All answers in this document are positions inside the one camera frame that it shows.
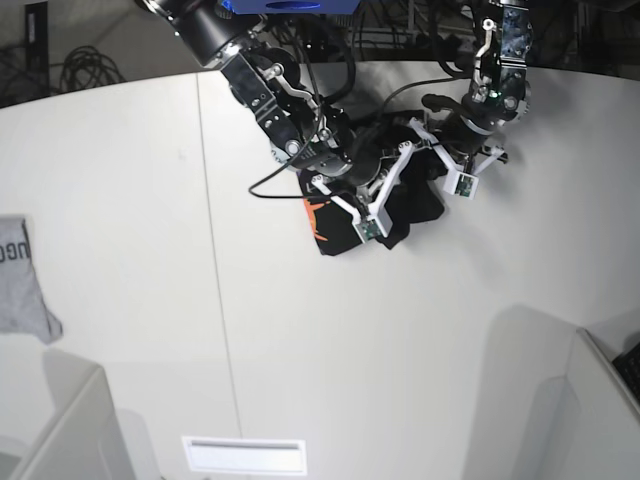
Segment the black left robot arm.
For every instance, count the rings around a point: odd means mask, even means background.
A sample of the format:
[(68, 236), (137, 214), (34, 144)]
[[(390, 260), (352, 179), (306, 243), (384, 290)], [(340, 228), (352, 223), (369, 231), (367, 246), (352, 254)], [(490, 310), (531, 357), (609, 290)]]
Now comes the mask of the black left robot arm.
[(464, 69), (454, 70), (437, 41), (443, 6), (442, 1), (429, 5), (434, 57), (451, 79), (467, 80), (468, 91), (459, 101), (427, 94), (421, 102), (434, 113), (448, 113), (439, 126), (438, 142), (456, 165), (470, 172), (487, 140), (529, 108), (526, 57), (533, 43), (532, 25), (524, 1), (472, 1), (474, 51)]

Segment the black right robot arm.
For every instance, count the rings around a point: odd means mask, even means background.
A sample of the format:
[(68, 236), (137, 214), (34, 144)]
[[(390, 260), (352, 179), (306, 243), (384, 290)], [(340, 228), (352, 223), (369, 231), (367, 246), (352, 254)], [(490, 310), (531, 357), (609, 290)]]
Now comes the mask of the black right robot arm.
[(183, 41), (198, 64), (221, 73), (234, 98), (248, 108), (270, 142), (278, 171), (319, 175), (341, 194), (353, 195), (377, 181), (384, 169), (372, 135), (355, 128), (337, 103), (356, 83), (356, 61), (343, 37), (317, 15), (296, 21), (335, 39), (346, 78), (329, 95), (321, 93), (307, 55), (295, 57), (271, 45), (263, 34), (284, 26), (273, 15), (240, 14), (221, 1), (141, 1)]

